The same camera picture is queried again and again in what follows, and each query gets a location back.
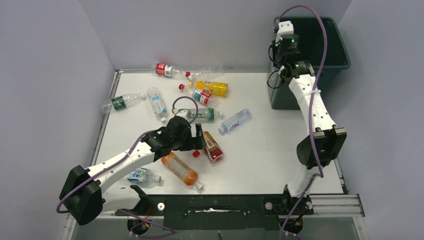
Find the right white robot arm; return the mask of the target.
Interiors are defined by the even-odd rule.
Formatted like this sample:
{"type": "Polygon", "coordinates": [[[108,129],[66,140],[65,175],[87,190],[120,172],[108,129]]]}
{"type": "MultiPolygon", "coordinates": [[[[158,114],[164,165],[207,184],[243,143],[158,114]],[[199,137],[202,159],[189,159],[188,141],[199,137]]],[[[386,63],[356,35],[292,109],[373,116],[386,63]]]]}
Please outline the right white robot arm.
{"type": "Polygon", "coordinates": [[[300,198],[309,193],[315,178],[324,176],[324,168],[337,158],[347,132],[331,118],[317,88],[317,74],[312,65],[301,58],[299,36],[282,34],[275,42],[278,75],[293,93],[307,127],[307,136],[297,145],[301,164],[299,173],[289,182],[289,195],[281,199],[282,209],[289,214],[301,207],[300,198]]]}

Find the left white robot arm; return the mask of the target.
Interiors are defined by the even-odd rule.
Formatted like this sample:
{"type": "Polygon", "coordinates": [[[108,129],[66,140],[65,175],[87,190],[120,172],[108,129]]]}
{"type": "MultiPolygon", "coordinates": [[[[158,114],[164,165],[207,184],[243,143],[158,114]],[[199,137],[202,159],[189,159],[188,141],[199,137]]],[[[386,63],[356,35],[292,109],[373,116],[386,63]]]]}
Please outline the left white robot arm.
{"type": "Polygon", "coordinates": [[[79,225],[86,225],[103,212],[136,209],[147,195],[136,185],[119,184],[121,179],[171,152],[201,150],[205,145],[200,123],[174,116],[166,126],[140,135],[122,153],[88,168],[72,168],[59,194],[56,212],[69,213],[79,225]]]}

